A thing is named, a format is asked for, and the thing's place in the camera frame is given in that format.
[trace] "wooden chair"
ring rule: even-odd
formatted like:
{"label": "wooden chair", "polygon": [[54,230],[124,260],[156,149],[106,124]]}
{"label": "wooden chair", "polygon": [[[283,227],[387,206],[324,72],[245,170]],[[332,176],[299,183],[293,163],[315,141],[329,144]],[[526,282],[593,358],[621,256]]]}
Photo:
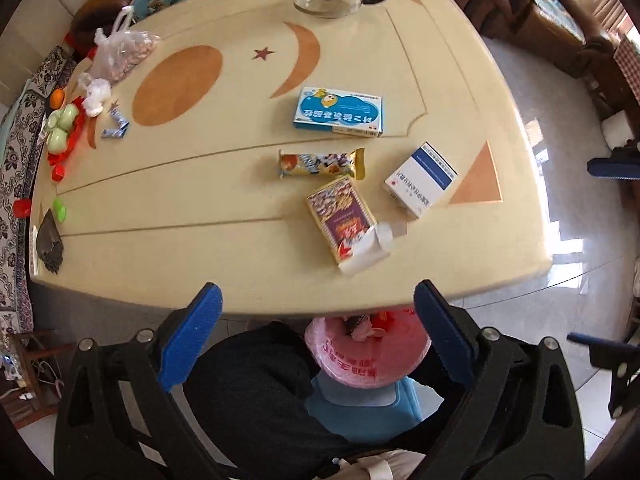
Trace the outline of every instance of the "wooden chair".
{"label": "wooden chair", "polygon": [[[14,355],[18,358],[25,386],[3,397],[0,400],[0,404],[2,404],[17,429],[23,428],[47,415],[52,415],[58,410],[56,402],[53,404],[47,402],[46,390],[43,389],[33,369],[33,363],[40,359],[54,357],[65,351],[73,351],[76,348],[75,344],[63,344],[46,348],[40,338],[51,335],[53,332],[53,329],[47,329],[8,334]],[[23,394],[31,394],[31,398],[21,399],[20,396]]]}

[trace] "red star inlay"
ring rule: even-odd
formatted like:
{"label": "red star inlay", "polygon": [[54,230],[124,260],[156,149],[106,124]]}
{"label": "red star inlay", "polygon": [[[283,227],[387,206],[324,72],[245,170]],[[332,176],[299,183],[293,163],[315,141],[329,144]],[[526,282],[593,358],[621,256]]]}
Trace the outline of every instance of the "red star inlay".
{"label": "red star inlay", "polygon": [[254,52],[255,52],[254,59],[260,58],[260,59],[263,59],[263,60],[267,61],[267,56],[269,54],[273,54],[274,51],[273,50],[269,50],[267,47],[265,47],[262,50],[254,50]]}

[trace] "blue and white medicine box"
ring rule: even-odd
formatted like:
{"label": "blue and white medicine box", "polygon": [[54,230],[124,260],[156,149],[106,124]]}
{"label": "blue and white medicine box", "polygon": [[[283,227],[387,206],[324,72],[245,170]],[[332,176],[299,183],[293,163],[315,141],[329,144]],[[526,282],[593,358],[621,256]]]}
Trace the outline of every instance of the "blue and white medicine box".
{"label": "blue and white medicine box", "polygon": [[391,195],[420,218],[457,176],[443,156],[425,142],[385,184]]}
{"label": "blue and white medicine box", "polygon": [[383,131],[382,97],[304,86],[293,125],[336,134],[379,137]]}

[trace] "snack bar wrapper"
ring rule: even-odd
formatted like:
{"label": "snack bar wrapper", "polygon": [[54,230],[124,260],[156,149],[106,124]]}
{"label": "snack bar wrapper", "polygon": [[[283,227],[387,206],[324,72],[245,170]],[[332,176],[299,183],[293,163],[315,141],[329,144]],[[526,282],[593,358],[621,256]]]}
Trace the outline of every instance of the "snack bar wrapper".
{"label": "snack bar wrapper", "polygon": [[362,180],[364,171],[364,148],[351,153],[283,153],[278,154],[280,176],[284,175],[328,175],[347,174]]}
{"label": "snack bar wrapper", "polygon": [[348,176],[322,186],[307,203],[344,274],[386,258],[394,238],[406,234],[406,224],[377,223]]}

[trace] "plastic bag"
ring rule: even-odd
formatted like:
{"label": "plastic bag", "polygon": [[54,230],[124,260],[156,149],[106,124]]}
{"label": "plastic bag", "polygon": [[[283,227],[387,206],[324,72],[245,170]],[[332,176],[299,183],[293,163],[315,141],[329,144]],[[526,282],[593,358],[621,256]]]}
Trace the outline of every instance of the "plastic bag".
{"label": "plastic bag", "polygon": [[82,108],[88,117],[97,117],[102,113],[102,104],[111,97],[111,85],[106,79],[94,79],[87,72],[78,76],[78,86],[86,92]]}
{"label": "plastic bag", "polygon": [[155,49],[160,38],[148,32],[129,30],[132,20],[133,6],[122,7],[110,36],[105,36],[101,28],[95,31],[98,49],[89,70],[94,79],[106,79],[113,85]]}
{"label": "plastic bag", "polygon": [[305,331],[314,359],[333,380],[353,388],[381,388],[408,375],[431,345],[414,308],[387,313],[384,337],[354,341],[339,317],[316,317]]}

